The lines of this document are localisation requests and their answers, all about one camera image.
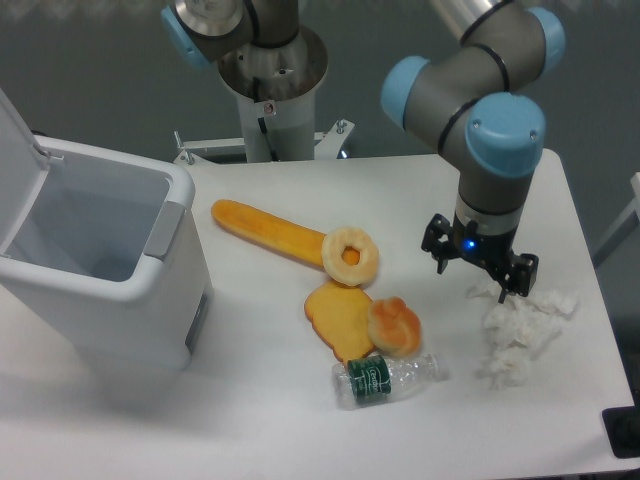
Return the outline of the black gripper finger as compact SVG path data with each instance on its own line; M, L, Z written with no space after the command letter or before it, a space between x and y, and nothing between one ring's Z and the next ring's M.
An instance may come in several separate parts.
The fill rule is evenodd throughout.
M539 257L535 254L520 255L509 252L492 268L492 278L500 285L498 303L503 304L510 295L527 297L535 285Z
M437 263L437 273L442 274L448 262L456 258L456 246L452 241L453 227L441 214L435 214L426 226L421 249L430 253Z

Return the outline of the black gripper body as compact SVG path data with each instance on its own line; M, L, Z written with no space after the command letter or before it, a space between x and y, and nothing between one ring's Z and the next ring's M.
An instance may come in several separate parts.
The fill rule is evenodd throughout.
M487 213L456 199L450 240L465 261L493 273L513 267L513 240L520 223L520 209Z

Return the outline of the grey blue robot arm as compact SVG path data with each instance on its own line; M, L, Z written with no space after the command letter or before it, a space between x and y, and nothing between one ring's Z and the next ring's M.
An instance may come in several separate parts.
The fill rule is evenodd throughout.
M527 296L538 258L512 249L545 117L520 89L552 69L566 40L557 17L513 1L438 1L460 51L435 64L399 61L380 96L386 115L459 173L452 219L435 216L422 247L440 267L460 258L485 270L503 295ZM315 92L328 69L322 40L294 1L172 1L161 13L184 59L215 65L237 99L251 162L314 155Z

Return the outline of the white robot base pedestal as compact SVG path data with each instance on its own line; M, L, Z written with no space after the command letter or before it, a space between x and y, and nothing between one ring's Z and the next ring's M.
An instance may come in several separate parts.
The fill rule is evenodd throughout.
M196 156L234 154L249 163L347 157L344 145L354 123L339 119L325 132L316 130L316 92L328 72L328 53L315 32L301 25L284 46L245 44L224 55L217 69L235 96L242 136L186 142L176 136L189 164Z

